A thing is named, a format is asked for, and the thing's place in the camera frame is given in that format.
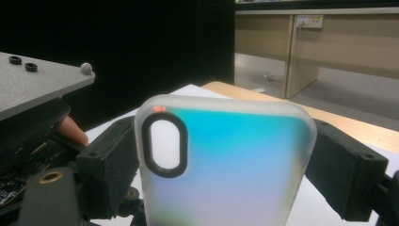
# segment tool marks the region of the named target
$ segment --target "phone case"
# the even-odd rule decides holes
[[[284,225],[316,139],[291,103],[178,95],[150,98],[135,129],[149,226]]]

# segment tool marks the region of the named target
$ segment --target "finger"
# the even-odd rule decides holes
[[[65,120],[59,125],[58,133],[65,137],[71,138],[78,143],[88,146],[88,136],[69,116],[67,116],[67,118],[65,118]]]

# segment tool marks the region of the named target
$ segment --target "screw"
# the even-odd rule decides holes
[[[89,63],[84,63],[82,66],[80,66],[80,72],[85,75],[91,75],[91,72],[93,69],[91,68],[91,65]]]

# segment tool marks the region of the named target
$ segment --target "mounting hole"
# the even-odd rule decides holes
[[[23,62],[19,56],[10,56],[8,60],[11,64],[15,65],[20,65]]]
[[[25,68],[27,71],[34,73],[38,71],[38,65],[34,63],[25,63]]]
[[[64,175],[62,171],[52,171],[44,176],[42,176],[39,180],[41,184],[50,184],[54,181],[57,181],[59,178],[61,178]]]
[[[372,154],[370,154],[370,153],[364,153],[363,156],[365,158],[374,158],[374,156]]]
[[[89,153],[88,156],[90,156],[90,157],[97,157],[98,155],[97,155],[97,153],[92,152],[92,153]]]

